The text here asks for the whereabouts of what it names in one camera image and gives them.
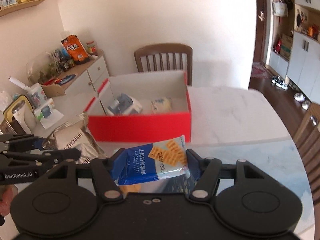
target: kettle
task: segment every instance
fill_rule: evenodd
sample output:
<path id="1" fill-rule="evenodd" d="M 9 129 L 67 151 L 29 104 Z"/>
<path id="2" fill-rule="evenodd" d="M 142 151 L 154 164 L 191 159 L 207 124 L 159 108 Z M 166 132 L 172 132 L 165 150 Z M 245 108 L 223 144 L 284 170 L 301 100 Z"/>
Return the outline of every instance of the kettle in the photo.
<path id="1" fill-rule="evenodd" d="M 24 100 L 12 109 L 12 114 L 26 133 L 31 133 L 31 129 L 37 125 L 36 118 Z"/>

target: human hand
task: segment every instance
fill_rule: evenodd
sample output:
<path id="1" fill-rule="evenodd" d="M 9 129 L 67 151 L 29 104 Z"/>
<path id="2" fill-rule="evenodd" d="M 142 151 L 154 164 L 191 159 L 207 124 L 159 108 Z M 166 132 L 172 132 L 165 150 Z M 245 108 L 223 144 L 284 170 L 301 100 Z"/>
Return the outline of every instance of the human hand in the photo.
<path id="1" fill-rule="evenodd" d="M 0 201 L 0 215 L 6 216 L 10 213 L 10 204 L 13 198 L 18 194 L 18 189 L 15 185 L 8 185 L 2 195 Z"/>

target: red box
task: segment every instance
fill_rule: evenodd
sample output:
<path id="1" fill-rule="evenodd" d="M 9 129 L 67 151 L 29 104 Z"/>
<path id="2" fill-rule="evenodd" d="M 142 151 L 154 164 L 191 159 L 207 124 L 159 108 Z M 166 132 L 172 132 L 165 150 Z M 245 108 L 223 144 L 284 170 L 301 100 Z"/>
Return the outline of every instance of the red box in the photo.
<path id="1" fill-rule="evenodd" d="M 88 128 L 97 141 L 157 142 L 182 134 L 191 140 L 191 105 L 183 71 L 158 71 L 110 77 L 86 109 Z M 138 100 L 143 111 L 129 116 L 107 116 L 104 109 L 121 93 Z M 151 101 L 161 97 L 172 100 L 172 111 L 152 114 Z"/>

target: wooden cupboard shelf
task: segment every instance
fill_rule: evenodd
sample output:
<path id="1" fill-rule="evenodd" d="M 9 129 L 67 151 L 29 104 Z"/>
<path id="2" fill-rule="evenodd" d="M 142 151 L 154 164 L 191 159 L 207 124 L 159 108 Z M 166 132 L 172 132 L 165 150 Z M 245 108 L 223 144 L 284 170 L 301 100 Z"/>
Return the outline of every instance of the wooden cupboard shelf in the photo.
<path id="1" fill-rule="evenodd" d="M 6 15 L 8 13 L 19 11 L 21 9 L 25 9 L 25 8 L 29 8 L 29 7 L 32 7 L 32 6 L 39 5 L 43 1 L 45 1 L 45 0 L 34 0 L 34 1 L 30 1 L 30 2 L 17 3 L 17 4 L 14 4 L 14 5 L 11 5 L 10 7 L 4 8 L 4 9 L 2 9 L 0 11 L 0 17 Z"/>

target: chair backrest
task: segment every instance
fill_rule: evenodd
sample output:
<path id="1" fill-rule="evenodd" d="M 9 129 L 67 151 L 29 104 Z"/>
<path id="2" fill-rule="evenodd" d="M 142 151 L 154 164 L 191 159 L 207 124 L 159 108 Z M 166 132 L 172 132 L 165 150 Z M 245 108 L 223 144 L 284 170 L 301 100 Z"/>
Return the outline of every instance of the chair backrest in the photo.
<path id="1" fill-rule="evenodd" d="M 310 117 L 320 120 L 320 105 L 311 103 L 298 130 L 293 136 L 307 172 L 314 205 L 320 203 L 320 132 L 312 127 Z"/>
<path id="2" fill-rule="evenodd" d="M 172 53 L 172 60 L 170 60 L 169 54 Z M 162 43 L 145 46 L 143 48 L 137 49 L 134 52 L 134 58 L 136 59 L 136 64 L 139 72 L 143 72 L 143 65 L 141 58 L 146 57 L 147 70 L 148 71 L 158 71 L 158 70 L 183 70 L 183 54 L 187 55 L 187 75 L 188 75 L 188 85 L 191 86 L 192 83 L 192 48 L 180 44 L 180 43 Z M 159 55 L 159 62 L 157 64 L 156 56 Z M 152 56 L 153 69 L 150 67 L 150 59 Z"/>

